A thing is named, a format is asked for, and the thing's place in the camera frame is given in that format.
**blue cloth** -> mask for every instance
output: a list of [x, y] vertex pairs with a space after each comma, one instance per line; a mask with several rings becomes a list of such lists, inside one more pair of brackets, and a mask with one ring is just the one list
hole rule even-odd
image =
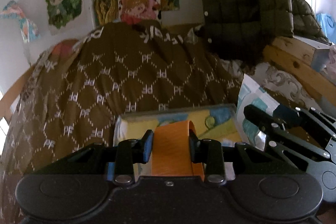
[[325, 36], [331, 41], [336, 43], [336, 22], [331, 15], [317, 14], [316, 19], [322, 27]]

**patterned blanket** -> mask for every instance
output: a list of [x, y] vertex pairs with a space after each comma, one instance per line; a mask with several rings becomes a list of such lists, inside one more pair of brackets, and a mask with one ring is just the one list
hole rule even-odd
[[14, 195], [23, 174], [94, 142], [112, 145], [119, 114], [236, 103], [241, 80], [207, 43], [188, 43], [156, 21], [110, 23], [43, 52], [1, 156], [0, 223], [23, 218]]

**pink poster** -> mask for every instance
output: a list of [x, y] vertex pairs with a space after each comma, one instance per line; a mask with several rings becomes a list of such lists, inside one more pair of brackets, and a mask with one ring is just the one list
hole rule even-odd
[[118, 0], [122, 22], [137, 24], [143, 19], [161, 19], [160, 0]]

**orange tape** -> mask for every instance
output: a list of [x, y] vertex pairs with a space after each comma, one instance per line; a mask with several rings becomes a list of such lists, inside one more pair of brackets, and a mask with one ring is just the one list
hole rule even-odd
[[152, 148], [153, 176], [200, 176], [204, 180], [203, 165], [193, 164], [190, 157], [189, 130], [191, 121], [157, 127]]

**quilted jacket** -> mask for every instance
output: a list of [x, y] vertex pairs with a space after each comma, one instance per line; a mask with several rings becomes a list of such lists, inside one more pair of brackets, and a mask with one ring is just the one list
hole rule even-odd
[[305, 0], [202, 0], [200, 32], [223, 59], [255, 63], [273, 37], [297, 34], [328, 43]]

